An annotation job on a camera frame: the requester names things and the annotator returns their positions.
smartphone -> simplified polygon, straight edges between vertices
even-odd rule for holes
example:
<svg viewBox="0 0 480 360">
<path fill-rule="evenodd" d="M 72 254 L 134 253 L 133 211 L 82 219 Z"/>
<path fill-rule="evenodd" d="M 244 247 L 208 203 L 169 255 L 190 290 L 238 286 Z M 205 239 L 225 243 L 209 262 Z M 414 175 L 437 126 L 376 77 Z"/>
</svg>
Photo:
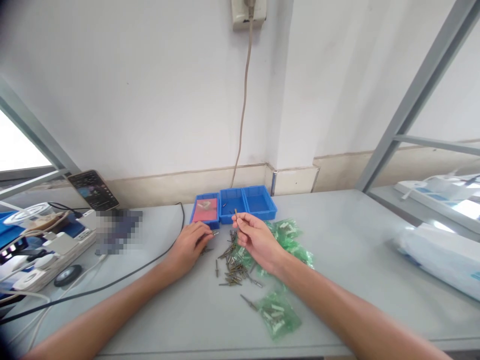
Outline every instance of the smartphone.
<svg viewBox="0 0 480 360">
<path fill-rule="evenodd" d="M 107 211 L 120 205 L 105 181 L 95 170 L 70 175 L 67 179 L 95 211 Z"/>
</svg>

red pad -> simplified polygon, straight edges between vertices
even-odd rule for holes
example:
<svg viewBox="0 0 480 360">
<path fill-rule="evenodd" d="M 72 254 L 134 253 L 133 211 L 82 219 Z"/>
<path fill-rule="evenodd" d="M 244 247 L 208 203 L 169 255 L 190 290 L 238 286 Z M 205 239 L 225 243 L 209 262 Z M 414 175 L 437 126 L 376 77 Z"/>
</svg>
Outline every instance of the red pad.
<svg viewBox="0 0 480 360">
<path fill-rule="evenodd" d="M 217 220 L 217 206 L 216 198 L 197 200 L 191 222 Z"/>
</svg>

table surface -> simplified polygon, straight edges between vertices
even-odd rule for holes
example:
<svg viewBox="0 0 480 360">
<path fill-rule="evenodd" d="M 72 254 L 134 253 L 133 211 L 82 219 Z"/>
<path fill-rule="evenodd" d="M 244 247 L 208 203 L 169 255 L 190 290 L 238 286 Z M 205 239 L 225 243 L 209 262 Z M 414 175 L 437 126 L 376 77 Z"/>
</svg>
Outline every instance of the table surface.
<svg viewBox="0 0 480 360">
<path fill-rule="evenodd" d="M 315 257 L 315 269 L 345 289 L 376 305 L 443 350 L 480 348 L 480 303 L 413 266 L 396 252 L 391 239 L 410 225 L 357 190 L 275 196 L 277 219 L 295 218 L 303 235 L 298 238 Z M 182 220 L 177 206 L 144 208 L 143 222 L 131 249 L 110 255 L 70 295 L 105 285 L 165 251 L 176 238 Z M 192 205 L 185 206 L 188 221 Z M 259 279 L 264 288 L 218 286 L 215 259 L 228 247 L 229 225 L 210 242 L 214 250 L 202 256 L 189 275 L 153 298 L 124 326 L 98 355 L 115 359 L 257 359 L 332 356 L 348 349 L 293 294 L 287 297 L 302 320 L 300 328 L 274 343 L 258 314 L 240 294 L 258 300 L 278 286 Z M 76 263 L 96 261 L 93 248 Z M 218 262 L 220 273 L 225 262 Z M 37 342 L 62 325 L 137 279 L 146 270 L 96 294 L 55 305 L 45 318 Z M 45 293 L 58 298 L 51 284 Z M 42 301 L 31 297 L 11 315 Z M 30 319 L 26 316 L 3 326 L 7 338 Z M 29 336 L 16 344 L 25 351 Z"/>
</svg>

hand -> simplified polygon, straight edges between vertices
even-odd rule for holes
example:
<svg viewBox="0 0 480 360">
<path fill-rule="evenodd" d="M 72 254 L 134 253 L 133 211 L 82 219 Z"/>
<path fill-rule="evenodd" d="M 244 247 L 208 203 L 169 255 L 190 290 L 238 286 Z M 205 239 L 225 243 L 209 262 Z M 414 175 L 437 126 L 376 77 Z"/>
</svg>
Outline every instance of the hand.
<svg viewBox="0 0 480 360">
<path fill-rule="evenodd" d="M 267 272 L 275 273 L 280 258 L 286 252 L 267 225 L 246 212 L 238 213 L 231 218 L 233 228 L 238 228 L 238 244 L 244 247 Z"/>
<path fill-rule="evenodd" d="M 160 265 L 169 267 L 174 281 L 180 279 L 193 268 L 213 237 L 212 230 L 201 221 L 185 226 Z"/>
</svg>

compartment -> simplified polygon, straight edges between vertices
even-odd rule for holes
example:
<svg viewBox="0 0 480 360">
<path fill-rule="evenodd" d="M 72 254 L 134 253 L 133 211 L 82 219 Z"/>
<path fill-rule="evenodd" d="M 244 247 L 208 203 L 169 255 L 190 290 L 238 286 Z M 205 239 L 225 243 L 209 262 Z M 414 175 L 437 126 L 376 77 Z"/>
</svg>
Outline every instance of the compartment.
<svg viewBox="0 0 480 360">
<path fill-rule="evenodd" d="M 232 215 L 235 209 L 238 213 L 247 212 L 243 191 L 241 188 L 220 190 L 220 221 L 222 224 L 233 224 Z"/>
<path fill-rule="evenodd" d="M 202 221 L 203 223 L 207 224 L 210 229 L 220 229 L 220 198 L 218 192 L 210 192 L 206 194 L 197 195 L 195 198 L 195 203 L 193 204 L 193 210 L 191 211 L 190 216 L 190 223 L 194 220 L 195 210 L 197 209 L 197 201 L 199 200 L 207 200 L 207 199 L 216 199 L 216 218 L 214 220 Z"/>
<path fill-rule="evenodd" d="M 277 206 L 264 185 L 244 187 L 242 191 L 250 214 L 261 220 L 275 219 Z"/>
</svg>

